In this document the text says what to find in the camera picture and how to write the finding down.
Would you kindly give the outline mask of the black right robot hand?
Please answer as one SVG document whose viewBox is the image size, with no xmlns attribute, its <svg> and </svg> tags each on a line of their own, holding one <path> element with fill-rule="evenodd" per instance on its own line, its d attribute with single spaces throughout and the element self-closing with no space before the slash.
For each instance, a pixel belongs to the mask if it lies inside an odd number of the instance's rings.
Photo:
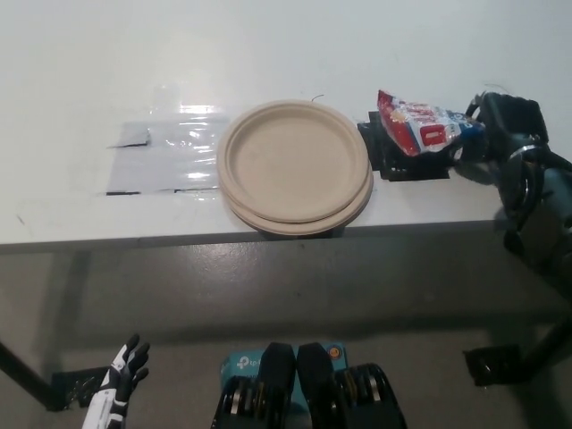
<svg viewBox="0 0 572 429">
<path fill-rule="evenodd" d="M 480 137 L 463 146 L 454 171 L 461 177 L 492 185 L 508 160 L 549 147 L 540 105 L 523 97 L 485 91 L 473 98 L 465 115 L 484 127 Z"/>
</svg>

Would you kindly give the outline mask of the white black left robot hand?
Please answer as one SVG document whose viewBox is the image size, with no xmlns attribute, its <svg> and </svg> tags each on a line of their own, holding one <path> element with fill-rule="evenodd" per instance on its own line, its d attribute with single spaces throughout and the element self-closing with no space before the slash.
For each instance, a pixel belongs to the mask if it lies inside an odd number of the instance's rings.
<svg viewBox="0 0 572 429">
<path fill-rule="evenodd" d="M 146 368 L 149 359 L 150 345 L 148 342 L 139 343 L 140 337 L 134 334 L 122 346 L 108 371 L 108 381 L 102 385 L 114 390 L 112 414 L 127 416 L 129 400 L 138 384 L 148 376 Z"/>
</svg>

